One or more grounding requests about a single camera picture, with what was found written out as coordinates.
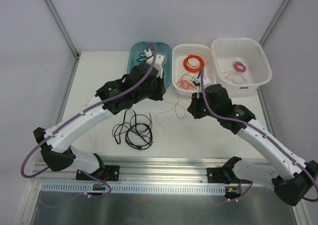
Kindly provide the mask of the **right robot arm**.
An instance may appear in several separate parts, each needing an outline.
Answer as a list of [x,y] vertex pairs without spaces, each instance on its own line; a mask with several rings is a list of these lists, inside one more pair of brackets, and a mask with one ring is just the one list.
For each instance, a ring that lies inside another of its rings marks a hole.
[[257,165],[233,156],[217,174],[220,183],[230,184],[239,179],[255,182],[272,189],[290,206],[305,199],[312,187],[317,188],[317,162],[305,161],[283,146],[248,108],[233,104],[220,84],[195,85],[198,91],[192,94],[187,111],[195,119],[206,116],[217,119],[223,128],[248,142],[271,164]]

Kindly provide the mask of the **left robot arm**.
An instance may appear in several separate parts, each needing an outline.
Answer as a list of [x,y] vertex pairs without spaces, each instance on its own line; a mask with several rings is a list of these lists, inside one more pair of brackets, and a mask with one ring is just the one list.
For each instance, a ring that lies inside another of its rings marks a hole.
[[165,93],[163,67],[141,63],[120,79],[106,82],[90,101],[73,116],[49,129],[33,134],[41,145],[41,155],[53,172],[74,168],[77,180],[103,180],[106,166],[96,153],[86,153],[72,144],[102,121],[144,100],[162,101]]

